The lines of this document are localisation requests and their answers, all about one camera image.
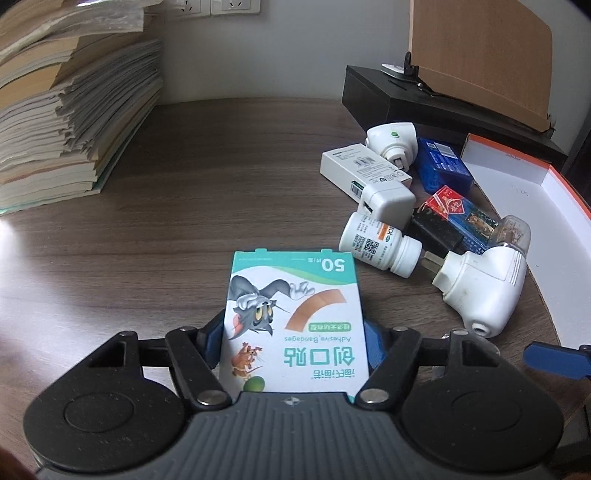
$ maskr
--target cardboard panel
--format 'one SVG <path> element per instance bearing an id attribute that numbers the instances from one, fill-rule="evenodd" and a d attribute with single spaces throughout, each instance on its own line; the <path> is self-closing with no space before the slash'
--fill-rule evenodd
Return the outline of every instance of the cardboard panel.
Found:
<path id="1" fill-rule="evenodd" d="M 436 92 L 550 127 L 552 33 L 518 0 L 412 0 L 409 42 Z"/>

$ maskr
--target power outlet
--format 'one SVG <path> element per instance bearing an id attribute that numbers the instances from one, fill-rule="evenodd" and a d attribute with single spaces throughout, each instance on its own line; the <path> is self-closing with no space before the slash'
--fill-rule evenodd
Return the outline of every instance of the power outlet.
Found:
<path id="1" fill-rule="evenodd" d="M 250 10 L 251 0 L 222 0 L 222 10 Z"/>
<path id="2" fill-rule="evenodd" d="M 169 8 L 167 12 L 167 16 L 171 20 L 210 17 L 212 14 L 211 0 L 174 0 L 173 7 Z"/>
<path id="3" fill-rule="evenodd" d="M 261 12 L 261 0 L 211 0 L 211 2 L 212 16 Z"/>

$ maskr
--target white box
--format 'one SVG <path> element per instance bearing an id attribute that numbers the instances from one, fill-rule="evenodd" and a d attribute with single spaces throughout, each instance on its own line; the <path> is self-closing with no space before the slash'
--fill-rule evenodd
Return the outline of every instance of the white box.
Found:
<path id="1" fill-rule="evenodd" d="M 369 377 L 347 252 L 234 253 L 224 331 L 219 380 L 234 399 L 241 391 L 344 391 L 353 399 Z"/>
<path id="2" fill-rule="evenodd" d="M 397 180 L 410 187 L 413 181 L 408 173 L 360 143 L 324 152 L 320 173 L 358 203 L 367 184 Z"/>
<path id="3" fill-rule="evenodd" d="M 497 213 L 531 228 L 527 254 L 560 344 L 591 343 L 591 211 L 556 169 L 470 134 L 462 161 Z"/>

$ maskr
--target white pill bottle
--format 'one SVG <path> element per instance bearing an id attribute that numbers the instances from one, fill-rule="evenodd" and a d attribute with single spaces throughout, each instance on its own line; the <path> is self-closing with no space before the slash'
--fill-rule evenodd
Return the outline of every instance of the white pill bottle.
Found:
<path id="1" fill-rule="evenodd" d="M 340 251 L 402 278 L 408 278 L 417 266 L 422 247 L 397 228 L 359 212 L 351 215 L 339 242 Z"/>

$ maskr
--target bottle cap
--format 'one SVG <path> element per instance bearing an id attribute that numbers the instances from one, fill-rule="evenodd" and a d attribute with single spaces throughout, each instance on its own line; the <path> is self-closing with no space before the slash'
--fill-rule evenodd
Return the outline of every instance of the bottle cap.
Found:
<path id="1" fill-rule="evenodd" d="M 417 266 L 423 245 L 412 237 L 405 236 L 400 240 L 400 246 L 396 251 L 394 262 L 390 271 L 402 278 L 410 277 L 414 267 Z"/>
<path id="2" fill-rule="evenodd" d="M 433 285 L 441 290 L 443 296 L 445 296 L 447 292 L 450 291 L 451 287 L 460 275 L 462 263 L 462 255 L 455 254 L 454 252 L 449 252 L 445 257 L 445 262 L 443 263 L 441 270 L 437 273 L 437 275 L 435 275 L 435 278 L 433 279 Z"/>

